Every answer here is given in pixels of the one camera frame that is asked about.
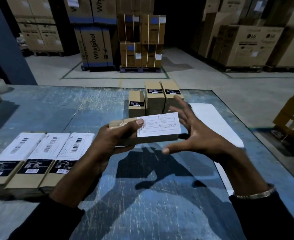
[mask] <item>warehouse floor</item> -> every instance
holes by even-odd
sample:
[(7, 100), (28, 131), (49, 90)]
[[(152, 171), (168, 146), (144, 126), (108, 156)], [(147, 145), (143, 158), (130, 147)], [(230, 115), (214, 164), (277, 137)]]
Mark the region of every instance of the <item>warehouse floor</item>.
[[(181, 89), (213, 90), (253, 131), (273, 127), (273, 119), (294, 94), (294, 73), (221, 73), (177, 49), (163, 51), (161, 73), (83, 72), (81, 57), (30, 56), (39, 85), (144, 88), (145, 79), (174, 79)], [(260, 133), (259, 139), (294, 174), (294, 159), (282, 156)]]

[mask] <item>packing table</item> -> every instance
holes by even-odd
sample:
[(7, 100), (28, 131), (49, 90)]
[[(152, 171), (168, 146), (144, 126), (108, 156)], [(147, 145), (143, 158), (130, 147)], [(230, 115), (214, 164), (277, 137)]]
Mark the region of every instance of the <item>packing table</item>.
[[(11, 87), (1, 95), (0, 152), (23, 131), (97, 133), (109, 121), (128, 117), (130, 89)], [(291, 174), (211, 90), (182, 92), (188, 102), (215, 106), (294, 216)], [(162, 155), (167, 143), (140, 144), (112, 156), (97, 188), (80, 204), (86, 213), (71, 239), (245, 239), (213, 161), (192, 152)], [(0, 201), (0, 239), (36, 206)]]

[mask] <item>right hand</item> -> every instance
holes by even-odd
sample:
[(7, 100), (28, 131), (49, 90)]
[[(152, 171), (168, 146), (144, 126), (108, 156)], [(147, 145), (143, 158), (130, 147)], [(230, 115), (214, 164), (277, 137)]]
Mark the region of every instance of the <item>right hand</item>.
[(222, 155), (233, 150), (238, 150), (236, 146), (218, 135), (198, 119), (179, 96), (175, 95), (174, 98), (179, 102), (182, 109), (170, 106), (170, 110), (172, 112), (178, 112), (179, 121), (188, 130), (189, 138), (185, 141), (165, 146), (162, 150), (163, 154), (192, 151), (204, 154), (219, 163)]

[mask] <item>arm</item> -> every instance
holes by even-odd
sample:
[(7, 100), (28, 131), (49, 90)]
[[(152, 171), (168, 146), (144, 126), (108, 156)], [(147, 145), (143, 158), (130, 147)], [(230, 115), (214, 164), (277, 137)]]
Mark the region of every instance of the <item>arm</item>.
[(117, 128), (103, 126), (87, 152), (58, 182), (25, 222), (12, 232), (13, 239), (69, 239), (81, 221), (84, 211), (78, 208), (90, 188), (95, 187), (113, 154), (129, 151), (134, 146), (115, 148), (124, 135), (131, 135), (143, 125), (136, 120)]
[[(250, 196), (270, 189), (243, 150), (208, 128), (183, 100), (178, 96), (175, 98), (182, 109), (170, 107), (170, 110), (178, 112), (179, 121), (188, 130), (189, 137), (164, 147), (164, 154), (194, 151), (208, 156), (221, 164), (234, 194), (238, 196)], [(239, 199), (235, 195), (230, 196), (230, 201), (247, 239), (294, 239), (294, 218), (277, 192), (258, 199)]]

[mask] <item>fingernail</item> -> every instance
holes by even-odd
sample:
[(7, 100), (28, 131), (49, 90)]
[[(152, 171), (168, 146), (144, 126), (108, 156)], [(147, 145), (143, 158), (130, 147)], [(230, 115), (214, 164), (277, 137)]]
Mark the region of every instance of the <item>fingernail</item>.
[(141, 126), (142, 124), (144, 124), (144, 120), (143, 119), (139, 119), (139, 120), (136, 120), (137, 122), (137, 125)]
[(169, 154), (169, 149), (168, 148), (163, 148), (163, 154)]

